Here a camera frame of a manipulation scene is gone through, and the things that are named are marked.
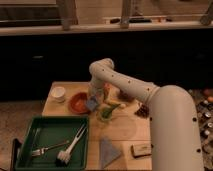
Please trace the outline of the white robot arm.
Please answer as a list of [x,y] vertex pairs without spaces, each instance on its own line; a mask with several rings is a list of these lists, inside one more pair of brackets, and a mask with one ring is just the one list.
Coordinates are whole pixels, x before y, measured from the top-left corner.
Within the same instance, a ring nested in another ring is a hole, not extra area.
[[91,63],[89,72],[92,92],[110,83],[149,108],[152,171],[204,171],[197,111],[185,89],[118,73],[110,58]]

